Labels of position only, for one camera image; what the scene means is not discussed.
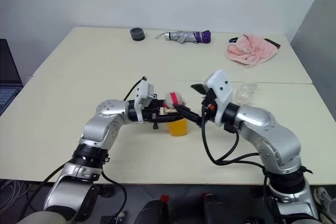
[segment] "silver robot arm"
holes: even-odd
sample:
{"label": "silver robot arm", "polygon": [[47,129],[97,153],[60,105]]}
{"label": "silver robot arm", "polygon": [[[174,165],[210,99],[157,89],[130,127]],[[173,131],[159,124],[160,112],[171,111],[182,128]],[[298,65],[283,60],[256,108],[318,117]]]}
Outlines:
{"label": "silver robot arm", "polygon": [[136,89],[135,100],[106,100],[97,106],[96,114],[85,125],[79,145],[50,190],[44,211],[34,213],[20,224],[75,223],[88,219],[99,195],[94,184],[109,161],[108,150],[117,138],[120,127],[130,123],[172,122],[181,117],[178,113],[161,115],[163,100],[153,93],[153,85],[142,80]]}
{"label": "silver robot arm", "polygon": [[[258,151],[264,172],[270,179],[270,190],[280,215],[307,214],[318,219],[318,213],[301,166],[300,142],[292,131],[278,124],[265,109],[232,101],[232,86],[224,70],[217,70],[203,84],[192,85],[205,95],[206,119],[224,129],[238,131]],[[175,108],[187,119],[201,125],[201,118],[188,108]]]}

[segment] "red object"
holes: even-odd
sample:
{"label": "red object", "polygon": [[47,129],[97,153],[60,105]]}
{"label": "red object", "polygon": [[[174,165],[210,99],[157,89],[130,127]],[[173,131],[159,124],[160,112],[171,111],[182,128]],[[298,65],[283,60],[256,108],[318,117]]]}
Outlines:
{"label": "red object", "polygon": [[178,104],[179,103],[179,100],[177,99],[175,92],[170,93],[170,96],[173,100],[173,104]]}
{"label": "red object", "polygon": [[162,201],[164,203],[168,203],[169,200],[170,200],[169,195],[161,195],[161,197],[160,197],[160,201]]}

